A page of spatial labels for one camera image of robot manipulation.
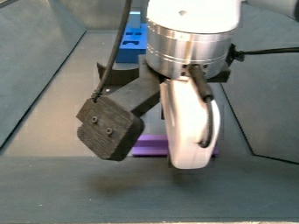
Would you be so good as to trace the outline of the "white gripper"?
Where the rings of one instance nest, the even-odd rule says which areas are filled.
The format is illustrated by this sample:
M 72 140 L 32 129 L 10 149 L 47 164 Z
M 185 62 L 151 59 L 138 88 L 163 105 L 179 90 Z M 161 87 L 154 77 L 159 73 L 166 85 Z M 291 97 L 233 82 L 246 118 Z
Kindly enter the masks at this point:
M 213 107 L 213 139 L 202 148 L 207 136 L 209 111 L 191 78 L 166 80 L 161 84 L 163 115 L 173 165 L 179 169 L 205 167 L 214 152 L 221 132 L 221 111 L 215 100 Z

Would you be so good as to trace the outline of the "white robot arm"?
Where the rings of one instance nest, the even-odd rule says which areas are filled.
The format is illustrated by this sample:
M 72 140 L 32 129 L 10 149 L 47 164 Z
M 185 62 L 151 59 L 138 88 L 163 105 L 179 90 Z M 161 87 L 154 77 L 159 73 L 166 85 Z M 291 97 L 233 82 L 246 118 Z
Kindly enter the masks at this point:
M 209 79 L 221 74 L 242 0 L 150 0 L 147 65 L 165 77 L 163 115 L 173 166 L 205 167 L 221 132 Z

